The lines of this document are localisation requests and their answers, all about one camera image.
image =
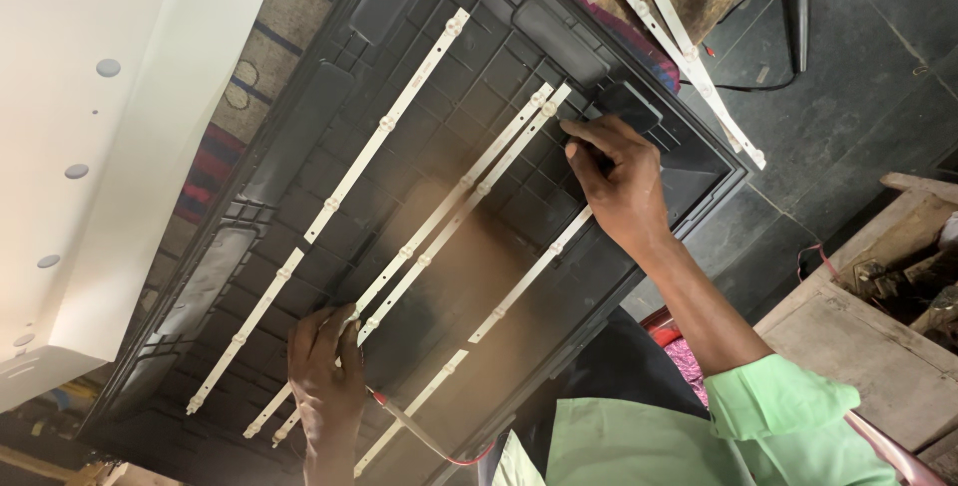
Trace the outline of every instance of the circular hole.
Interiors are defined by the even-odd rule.
[[[40,258],[40,261],[36,263],[36,266],[40,267],[41,269],[45,269],[47,267],[52,267],[56,265],[58,261],[59,261],[59,256],[55,254],[51,254],[49,256],[44,256]]]
[[[97,63],[97,74],[104,78],[117,76],[120,74],[120,63],[115,59],[101,59]]]
[[[83,175],[90,173],[90,167],[86,164],[75,164],[70,168],[66,169],[66,172],[63,175],[66,175],[67,179],[79,179]]]
[[[18,339],[13,341],[13,346],[14,347],[25,346],[29,344],[30,342],[33,342],[34,338],[36,338],[36,334],[33,334],[33,333],[24,334],[23,336],[20,336]]]

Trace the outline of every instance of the man's right hand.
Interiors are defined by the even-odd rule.
[[[644,265],[674,240],[662,197],[659,151],[616,116],[588,123],[563,120],[573,136],[565,147],[596,221],[632,258]],[[585,143],[605,153],[615,168],[604,176]]]

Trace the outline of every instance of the red wire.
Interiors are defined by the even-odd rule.
[[[821,243],[815,244],[808,248],[803,248],[798,251],[798,259],[797,259],[798,267],[795,270],[795,274],[798,275],[799,282],[802,282],[802,253],[805,252],[806,250],[818,250],[818,254],[822,257],[822,261],[825,262],[825,266],[829,269],[829,271],[832,272],[832,275],[835,277],[835,280],[837,280],[838,282],[841,282],[841,275],[838,274],[838,271],[835,270],[835,267],[834,265],[832,265],[832,262],[829,260],[828,256],[825,255],[825,249],[822,248]]]
[[[488,452],[491,451],[491,450],[492,450],[492,447],[494,447],[494,446],[495,446],[495,439],[492,441],[492,443],[489,443],[489,444],[488,444],[488,447],[485,448],[485,451],[482,452],[482,455],[476,456],[476,457],[473,458],[472,460],[466,460],[466,461],[457,460],[457,459],[455,459],[455,458],[453,458],[453,457],[451,457],[451,456],[448,457],[448,458],[446,458],[446,459],[449,460],[450,462],[456,464],[457,466],[471,466],[471,465],[473,465],[473,464],[475,464],[475,463],[478,463],[479,460],[485,458],[485,455],[488,455]]]

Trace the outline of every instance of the man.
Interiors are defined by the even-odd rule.
[[[547,382],[480,462],[498,485],[897,484],[842,416],[855,388],[775,355],[669,230],[658,150],[616,117],[563,121],[565,149],[596,221],[658,286],[706,376],[710,409],[620,309]],[[614,167],[601,174],[593,155]],[[353,308],[324,308],[290,333],[289,379],[308,441],[305,481],[353,484],[366,398]],[[342,367],[335,366],[337,345]]]

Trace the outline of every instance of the led backlight strip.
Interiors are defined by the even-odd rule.
[[[400,300],[402,294],[409,288],[409,286],[416,280],[416,278],[423,272],[423,270],[429,266],[432,262],[432,258],[439,252],[439,250],[446,244],[452,234],[455,233],[459,226],[462,225],[463,221],[466,219],[466,216],[475,208],[476,205],[482,201],[482,198],[485,198],[485,195],[489,193],[492,186],[495,184],[497,179],[505,174],[506,169],[509,168],[511,164],[522,152],[522,149],[525,149],[526,145],[529,144],[529,141],[533,139],[533,136],[539,131],[539,128],[545,124],[546,120],[551,118],[556,114],[558,106],[569,96],[571,88],[566,84],[560,86],[555,93],[552,94],[552,97],[542,106],[542,110],[538,112],[533,121],[529,124],[528,128],[524,128],[522,133],[516,137],[515,142],[509,147],[506,153],[499,159],[499,162],[492,167],[492,170],[485,176],[482,182],[476,187],[475,192],[469,199],[466,200],[466,203],[459,208],[459,211],[456,212],[452,220],[443,228],[443,231],[437,235],[436,239],[433,240],[432,244],[425,249],[425,252],[416,260],[416,263],[413,267],[403,275],[402,280],[399,284],[396,284],[396,287],[389,293],[389,296],[386,297],[386,300],[379,305],[379,308],[366,320],[366,324],[359,331],[358,345],[362,343],[369,337],[369,334],[376,330],[379,326],[379,323],[382,321],[382,318],[385,317],[389,310],[393,308],[394,305]],[[288,391],[288,385],[282,388],[281,391]],[[299,421],[299,409],[293,411],[292,415],[286,419],[286,422],[282,424],[280,430],[276,431],[273,434],[273,447],[276,447],[280,441],[285,439],[286,435],[289,433],[289,430]]]
[[[449,362],[447,362],[446,365],[443,366],[443,369],[439,370],[439,373],[436,374],[436,377],[433,378],[428,385],[426,385],[425,389],[423,389],[423,391],[420,392],[418,396],[416,396],[416,399],[413,400],[412,404],[406,407],[403,412],[406,415],[411,416],[413,413],[419,410],[420,406],[425,404],[425,401],[430,396],[432,396],[432,393],[436,392],[436,389],[439,388],[439,385],[443,384],[446,378],[451,376],[452,373],[456,371],[456,366],[459,366],[459,363],[462,362],[464,358],[466,358],[466,355],[468,353],[469,352],[466,350],[457,351],[456,355],[452,356],[452,358],[449,359]],[[353,476],[359,477],[360,475],[362,475],[362,472],[363,470],[366,469],[366,466],[369,465],[371,461],[373,461],[373,458],[375,458],[376,455],[378,455],[379,452],[382,451],[382,449],[386,446],[386,444],[389,443],[389,441],[397,433],[399,433],[400,430],[402,430],[402,425],[400,421],[395,421],[394,423],[392,423],[392,425],[389,426],[389,430],[385,431],[381,436],[379,436],[379,439],[376,440],[376,443],[373,443],[370,449],[366,451],[366,454],[363,455],[363,457],[355,465],[355,467],[353,468]]]
[[[519,280],[518,284],[512,288],[509,294],[506,295],[506,298],[502,300],[493,310],[492,313],[488,315],[482,325],[479,326],[479,329],[470,336],[470,342],[473,344],[478,344],[479,340],[482,340],[482,337],[488,333],[489,329],[492,329],[492,326],[495,325],[495,322],[499,321],[506,315],[506,312],[509,311],[509,307],[512,306],[512,303],[525,292],[526,288],[529,287],[529,284],[533,283],[533,280],[541,273],[546,265],[548,265],[552,259],[558,256],[562,249],[565,248],[565,245],[569,242],[573,235],[576,235],[576,232],[582,227],[582,224],[586,223],[589,220],[589,217],[592,217],[592,208],[588,205],[585,206],[579,212],[579,215],[568,225],[561,234],[558,235],[558,239],[551,245],[549,249],[542,254],[533,264],[533,266],[526,272],[525,275]]]
[[[366,165],[372,160],[373,155],[376,154],[377,149],[382,145],[386,136],[396,127],[396,123],[400,120],[406,107],[408,107],[409,103],[416,97],[416,94],[423,87],[426,78],[429,77],[433,69],[436,68],[436,64],[439,63],[439,60],[442,59],[446,51],[449,50],[449,45],[452,44],[452,41],[462,32],[463,26],[469,18],[470,15],[465,10],[460,9],[456,12],[455,16],[450,18],[446,23],[446,29],[436,41],[435,46],[426,54],[423,63],[406,84],[406,87],[402,90],[396,102],[393,103],[389,112],[379,120],[379,126],[373,133],[373,136],[369,139],[369,142],[366,143],[362,151],[360,151],[359,156],[356,157],[353,165],[350,166],[349,171],[346,172],[346,175],[339,182],[339,185],[336,186],[336,189],[332,192],[332,196],[326,199],[326,202],[323,204],[323,209],[320,210],[316,216],[316,220],[313,221],[309,229],[306,230],[303,238],[309,244],[316,241],[316,238],[326,226],[326,223],[329,222],[332,214],[339,209],[339,204],[342,203],[343,198],[349,193],[353,184],[359,178],[359,174],[362,174],[363,170],[366,169]],[[240,348],[246,343],[246,338],[253,332],[253,329],[256,328],[259,319],[262,318],[262,315],[266,312],[266,309],[269,308],[269,305],[272,304],[277,293],[282,289],[282,285],[289,280],[289,277],[304,256],[305,253],[302,250],[294,248],[286,260],[286,263],[276,271],[276,278],[259,299],[256,308],[253,308],[249,317],[246,318],[246,321],[243,322],[239,331],[233,336],[229,347],[226,348],[220,360],[217,361],[216,366],[210,371],[209,376],[207,376],[206,381],[200,386],[197,394],[190,398],[190,403],[186,408],[187,415],[196,413],[199,407],[203,405],[203,401],[206,400],[206,397],[210,394],[213,385],[217,383],[223,375],[223,372],[226,371],[226,367],[229,366],[230,361],[233,360],[233,357],[236,356]]]
[[[712,84],[712,78],[708,72],[705,71],[705,66],[702,65],[702,61],[699,58],[699,49],[692,45],[688,33],[685,31],[685,28],[682,27],[682,23],[676,15],[676,10],[672,6],[672,2],[669,0],[653,1],[656,6],[659,7],[659,11],[663,13],[666,23],[672,30],[673,35],[676,36],[679,45],[685,49],[684,51],[679,51],[672,40],[669,39],[669,36],[666,35],[664,29],[659,27],[658,23],[655,22],[655,18],[647,3],[642,0],[626,0],[629,6],[632,7],[632,10],[635,11],[635,14],[642,19],[643,24],[646,25],[649,32],[651,32],[659,44],[662,45],[662,48],[665,49],[665,52],[672,61],[676,63],[678,69],[685,74],[685,76],[688,76],[693,87],[699,91],[702,98],[708,103],[709,107],[712,108],[716,117],[718,117],[722,128],[724,128],[727,133],[731,133],[732,137],[735,138],[735,140],[730,139],[733,147],[735,147],[735,142],[737,141],[741,147],[745,149],[745,153],[755,162],[755,165],[759,167],[759,170],[764,169],[764,154],[749,142],[748,137],[738,128],[738,125],[736,125],[735,121],[729,115],[728,110],[725,108],[725,103],[722,102],[715,85]]]
[[[562,233],[558,235],[558,239],[556,239],[556,241],[549,246],[549,249],[546,250],[541,257],[539,257],[539,259],[529,269],[529,271],[527,271],[526,274],[522,277],[522,279],[519,280],[518,284],[516,284],[515,287],[512,288],[509,294],[506,295],[506,298],[503,299],[502,302],[500,302],[499,305],[492,311],[492,314],[490,314],[489,317],[485,319],[483,324],[479,326],[479,329],[476,330],[475,333],[473,333],[473,336],[470,337],[471,343],[473,344],[478,343],[479,340],[481,340],[482,337],[486,333],[488,333],[489,329],[491,329],[492,326],[495,325],[495,322],[502,319],[502,317],[506,314],[506,311],[509,309],[509,307],[512,306],[512,303],[514,303],[515,300],[518,299],[520,295],[522,295],[522,292],[525,291],[527,287],[529,287],[529,284],[532,284],[533,280],[535,280],[535,277],[537,277],[539,273],[541,273],[542,270],[545,269],[545,266],[548,265],[549,262],[552,261],[552,259],[554,259],[560,252],[562,252],[562,248],[564,248],[566,244],[569,243],[569,240],[572,238],[572,236],[576,235],[576,232],[578,232],[581,229],[582,224],[586,223],[590,217],[592,217],[592,208],[586,205],[585,208],[579,212],[576,218],[571,223],[569,223],[568,226],[566,226],[565,230],[563,230]],[[459,353],[463,354],[463,357],[465,357],[465,353],[466,353],[465,351],[459,350]],[[406,409],[406,414],[410,415],[413,412],[415,412],[416,409],[419,409],[419,407],[425,402],[426,398],[428,398],[429,395],[435,392],[436,389],[439,387],[439,385],[442,384],[446,380],[446,378],[448,378],[453,373],[454,370],[455,370],[454,368],[449,368],[448,364],[442,370],[440,370],[440,372],[436,375],[436,377],[433,378],[432,382],[429,383],[429,386],[427,386],[426,389],[422,393],[420,393],[416,397],[416,399],[413,401],[413,404],[415,405],[415,407],[409,406],[413,408],[413,411],[409,411],[409,409]],[[369,465],[370,461],[372,461],[373,458],[375,458],[376,455],[378,455],[379,452],[382,451],[382,449],[386,446],[386,444],[389,443],[389,441],[401,429],[402,429],[402,425],[400,424],[399,421],[395,421],[391,426],[389,426],[389,430],[385,431],[385,433],[383,433],[382,436],[380,436],[379,439],[377,439],[376,443],[373,444],[373,447],[369,449],[369,451],[366,452],[366,455],[363,456],[362,459],[359,460],[359,463],[355,465],[355,468],[353,468],[353,475],[355,477],[359,477],[362,474],[363,470],[366,468],[366,466]]]
[[[359,318],[360,313],[366,308],[370,302],[376,297],[377,293],[382,291],[382,288],[389,282],[389,279],[393,278],[393,275],[396,274],[396,271],[402,267],[402,264],[405,263],[407,259],[412,258],[413,254],[416,252],[416,249],[419,248],[420,244],[425,241],[425,238],[432,233],[432,230],[439,225],[439,223],[446,217],[449,211],[452,210],[452,207],[459,201],[463,195],[473,187],[476,180],[479,179],[479,175],[485,172],[485,168],[497,157],[497,155],[502,152],[502,149],[505,148],[513,136],[522,128],[522,125],[526,124],[526,120],[533,116],[536,110],[540,109],[545,103],[545,100],[548,99],[549,94],[552,93],[552,86],[548,83],[542,85],[535,93],[533,93],[532,98],[529,99],[529,102],[526,103],[522,109],[515,114],[515,117],[512,118],[512,121],[509,122],[509,125],[506,125],[506,128],[492,141],[492,144],[483,152],[482,156],[476,160],[475,164],[466,172],[465,175],[459,180],[455,187],[446,195],[446,199],[432,212],[432,215],[426,219],[425,223],[420,226],[420,229],[413,234],[413,237],[409,240],[404,247],[402,247],[399,253],[393,258],[389,265],[379,273],[376,280],[373,281],[373,284],[366,289],[362,297],[359,297],[359,300],[356,301],[356,312],[353,315],[352,319]],[[292,389],[287,383],[281,390],[276,394],[275,397],[269,402],[269,404],[262,410],[262,413],[257,416],[256,420],[250,423],[246,428],[246,432],[243,434],[245,437],[250,438],[256,435],[259,432],[259,429],[262,428],[262,425],[273,416],[273,413],[276,412],[276,409],[281,406],[281,404],[292,394]]]

